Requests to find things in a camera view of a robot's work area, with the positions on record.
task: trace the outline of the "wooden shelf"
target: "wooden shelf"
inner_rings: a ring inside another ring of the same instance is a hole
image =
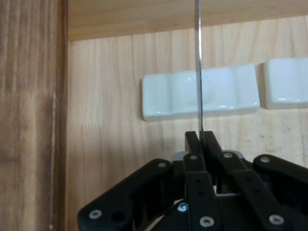
[[[193,30],[179,29],[191,27],[191,9],[188,0],[1,5],[0,229],[77,231],[82,206],[184,149],[196,119],[145,122],[141,79],[194,69]],[[262,63],[308,56],[308,16],[290,17],[308,14],[306,0],[208,0],[203,10],[205,67],[255,63],[263,107]],[[307,127],[308,109],[205,120],[248,160],[269,153],[308,167]]]
[[[308,16],[208,26],[202,33],[205,67],[256,64],[262,107],[263,63],[308,56]],[[141,114],[145,74],[194,69],[194,31],[74,41],[68,68],[66,230],[75,231],[82,206],[151,159],[171,159],[184,150],[184,133],[197,129],[196,119],[150,123]],[[267,153],[308,167],[307,127],[308,109],[261,108],[205,120],[224,149],[250,161]]]
[[[70,40],[192,28],[194,0],[68,0]],[[308,14],[307,0],[201,0],[202,25]]]

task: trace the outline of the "black plastic part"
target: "black plastic part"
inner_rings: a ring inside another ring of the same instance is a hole
[[[79,230],[132,231],[134,226],[143,230],[173,205],[163,201],[161,194],[162,180],[172,173],[173,167],[166,160],[149,162],[85,206],[78,214]],[[90,219],[90,212],[96,209],[102,216]]]
[[[263,230],[293,230],[293,226],[284,210],[271,191],[262,182],[257,173],[246,169],[241,159],[229,152],[221,153],[218,162],[226,175],[229,175],[239,192],[242,193]],[[280,215],[284,218],[284,224],[273,225],[269,221],[270,215]]]
[[[220,213],[211,177],[206,171],[202,154],[187,154],[184,157],[186,195],[189,204],[189,224],[191,231],[202,231],[200,219],[204,216],[214,219],[215,224],[206,230],[222,229]]]
[[[269,162],[262,162],[267,157]],[[308,169],[272,155],[254,159],[254,169],[271,182],[275,197],[282,203],[308,215]]]
[[[253,164],[235,153],[224,156],[211,131],[205,132],[205,143],[202,150],[196,133],[186,132],[190,153],[183,161],[149,162],[81,209],[79,230],[142,231],[162,215],[152,230],[308,230],[308,169],[271,155],[259,156]],[[215,195],[215,184],[220,194]],[[173,206],[181,199],[189,204],[187,212]],[[91,219],[96,209],[102,215]],[[271,214],[282,216],[284,223],[270,224]],[[204,216],[215,225],[202,227]]]

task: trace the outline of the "screw head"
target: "screw head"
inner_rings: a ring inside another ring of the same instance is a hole
[[[198,159],[198,157],[196,155],[191,155],[191,157],[189,157],[191,160],[196,160]]]
[[[89,213],[90,219],[97,219],[102,215],[102,212],[99,209],[95,209]]]
[[[272,214],[269,217],[269,222],[273,225],[282,225],[284,224],[284,219],[280,215]]]
[[[214,221],[214,219],[212,219],[211,217],[205,216],[205,217],[202,217],[202,218],[200,219],[200,225],[201,225],[202,227],[207,228],[207,227],[213,226],[214,224],[215,224],[215,221]]]
[[[223,156],[225,158],[231,158],[231,157],[233,157],[233,154],[232,153],[224,153]]]
[[[269,159],[268,157],[266,157],[266,156],[262,157],[260,160],[261,160],[262,162],[264,162],[264,163],[270,162],[270,159]]]
[[[158,166],[159,166],[159,167],[166,167],[166,166],[167,166],[167,164],[166,164],[166,163],[164,163],[164,162],[160,162],[160,163],[158,164]]]
[[[179,204],[179,206],[178,206],[178,211],[180,211],[180,212],[186,212],[187,209],[188,209],[188,204],[185,203],[185,202]]]

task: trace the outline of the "wood grain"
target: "wood grain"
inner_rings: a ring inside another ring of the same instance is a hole
[[[209,26],[202,29],[205,67],[256,64],[264,106],[263,64],[276,57],[308,56],[308,16]],[[145,74],[194,69],[191,29],[75,41],[69,53],[66,230],[76,215],[153,158],[184,150],[184,132],[197,120],[145,122]],[[308,166],[308,109],[267,110],[205,119],[224,149],[248,160],[273,154]]]
[[[64,180],[54,175],[64,9],[61,0],[0,0],[0,231],[61,227],[55,217],[64,206],[53,201],[64,198]]]
[[[193,27],[193,0],[68,0],[69,38],[95,39]],[[307,0],[203,0],[204,26],[308,13]]]

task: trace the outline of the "wooden wall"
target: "wooden wall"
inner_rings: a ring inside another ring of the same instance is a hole
[[[0,231],[63,230],[65,17],[62,0],[0,1]]]

